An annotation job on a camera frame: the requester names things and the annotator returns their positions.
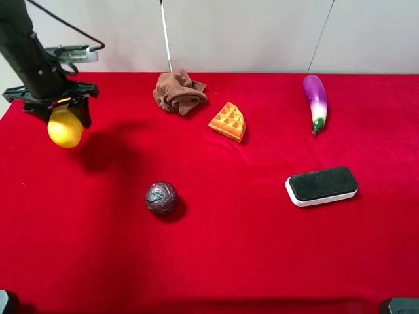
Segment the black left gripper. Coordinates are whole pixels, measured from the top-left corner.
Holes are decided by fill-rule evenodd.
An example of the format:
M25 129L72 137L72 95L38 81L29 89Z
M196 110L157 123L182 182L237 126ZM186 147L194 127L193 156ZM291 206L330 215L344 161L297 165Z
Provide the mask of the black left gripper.
M89 109L89 97L98 97L98 87L95 84L73 82L53 96L35 96L25 86L8 88L3 92L3 97L9 102L23 101L23 111L32 113L33 116L48 124L52 115L52 108L69 102L69 111L72 112L83 125L89 128L92 119Z

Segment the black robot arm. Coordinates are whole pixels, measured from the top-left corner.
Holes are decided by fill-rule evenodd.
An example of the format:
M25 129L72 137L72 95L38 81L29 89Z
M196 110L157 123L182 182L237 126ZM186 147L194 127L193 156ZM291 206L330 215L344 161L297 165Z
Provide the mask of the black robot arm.
M12 103L24 102L23 110L48 122L53 110L65 105L78 121L89 128L92 124L88 100L98 97L95 84L72 81L78 73L76 63L98 60L103 42L44 48L33 30L25 1L1 2L1 55L23 85L8 88L3 97Z

